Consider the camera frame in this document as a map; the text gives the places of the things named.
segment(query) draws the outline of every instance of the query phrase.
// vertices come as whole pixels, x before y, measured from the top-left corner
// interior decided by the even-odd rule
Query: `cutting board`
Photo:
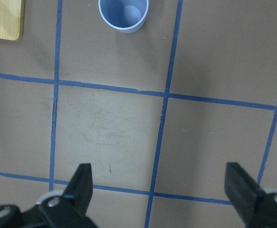
[[[24,0],[0,0],[0,39],[21,38],[23,15]]]

